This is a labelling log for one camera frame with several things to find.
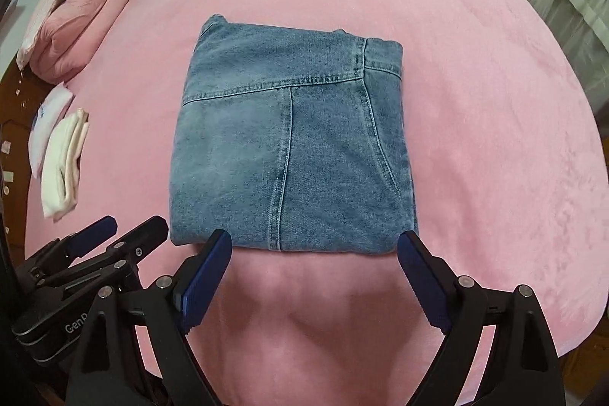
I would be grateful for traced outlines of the blue denim jacket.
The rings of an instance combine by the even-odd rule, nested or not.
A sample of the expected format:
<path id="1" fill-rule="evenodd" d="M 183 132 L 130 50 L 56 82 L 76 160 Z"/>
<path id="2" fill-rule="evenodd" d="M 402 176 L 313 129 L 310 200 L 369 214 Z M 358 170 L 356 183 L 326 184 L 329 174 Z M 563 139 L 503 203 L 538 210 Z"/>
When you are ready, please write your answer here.
<path id="1" fill-rule="evenodd" d="M 175 127 L 171 240 L 393 252 L 418 227 L 402 75 L 393 40 L 211 16 Z"/>

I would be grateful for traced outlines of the folded cream white garment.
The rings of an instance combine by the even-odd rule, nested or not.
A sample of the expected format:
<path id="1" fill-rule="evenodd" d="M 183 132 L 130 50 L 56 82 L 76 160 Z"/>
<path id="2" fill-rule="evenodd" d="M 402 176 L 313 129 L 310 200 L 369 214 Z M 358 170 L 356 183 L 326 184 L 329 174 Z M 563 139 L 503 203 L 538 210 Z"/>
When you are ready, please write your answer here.
<path id="1" fill-rule="evenodd" d="M 62 118 L 55 126 L 41 171 L 43 216 L 58 221 L 77 205 L 80 184 L 78 161 L 89 131 L 89 114 L 83 108 Z"/>

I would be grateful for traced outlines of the brown wooden headboard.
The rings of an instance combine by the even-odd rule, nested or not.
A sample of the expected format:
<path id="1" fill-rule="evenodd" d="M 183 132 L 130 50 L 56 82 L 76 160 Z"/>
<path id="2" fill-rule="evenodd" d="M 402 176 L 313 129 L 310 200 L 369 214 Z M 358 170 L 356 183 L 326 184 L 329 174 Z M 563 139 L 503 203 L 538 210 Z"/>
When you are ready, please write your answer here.
<path id="1" fill-rule="evenodd" d="M 28 194 L 31 178 L 28 140 L 39 106 L 52 86 L 12 60 L 1 78 L 1 196 L 4 233 L 11 260 L 25 259 Z"/>

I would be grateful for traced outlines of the pink bed cover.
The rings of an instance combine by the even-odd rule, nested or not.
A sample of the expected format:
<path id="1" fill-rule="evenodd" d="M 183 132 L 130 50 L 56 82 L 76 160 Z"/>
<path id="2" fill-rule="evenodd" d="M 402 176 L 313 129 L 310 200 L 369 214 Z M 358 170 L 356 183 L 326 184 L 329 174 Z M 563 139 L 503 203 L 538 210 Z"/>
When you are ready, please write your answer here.
<path id="1" fill-rule="evenodd" d="M 593 332 L 607 169 L 582 87 L 526 0 L 130 0 L 70 83 L 91 118 L 77 207 L 48 220 L 32 182 L 27 253 L 103 215 L 125 232 L 167 214 L 188 63 L 213 14 L 400 42 L 422 241 L 483 287 L 529 285 L 559 353 Z M 394 256 L 246 249 L 189 336 L 230 405 L 403 405 L 441 340 Z"/>

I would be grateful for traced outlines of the folded pink quilt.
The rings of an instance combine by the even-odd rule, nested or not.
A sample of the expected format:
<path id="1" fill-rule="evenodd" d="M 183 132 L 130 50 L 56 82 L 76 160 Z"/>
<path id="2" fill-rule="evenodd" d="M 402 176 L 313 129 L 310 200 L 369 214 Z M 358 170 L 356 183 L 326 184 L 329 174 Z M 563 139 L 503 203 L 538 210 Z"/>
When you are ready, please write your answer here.
<path id="1" fill-rule="evenodd" d="M 84 69 L 130 0 L 66 0 L 42 24 L 29 66 L 47 83 Z"/>

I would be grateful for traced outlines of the pink lace-edged pillow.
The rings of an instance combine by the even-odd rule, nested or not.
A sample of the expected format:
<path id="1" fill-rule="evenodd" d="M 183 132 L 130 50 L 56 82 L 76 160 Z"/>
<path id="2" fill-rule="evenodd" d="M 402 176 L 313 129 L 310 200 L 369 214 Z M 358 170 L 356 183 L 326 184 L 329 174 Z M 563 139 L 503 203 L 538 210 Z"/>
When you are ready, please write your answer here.
<path id="1" fill-rule="evenodd" d="M 30 16 L 22 44 L 16 53 L 16 66 L 23 70 L 29 63 L 43 23 L 59 6 L 61 0 L 39 0 Z"/>

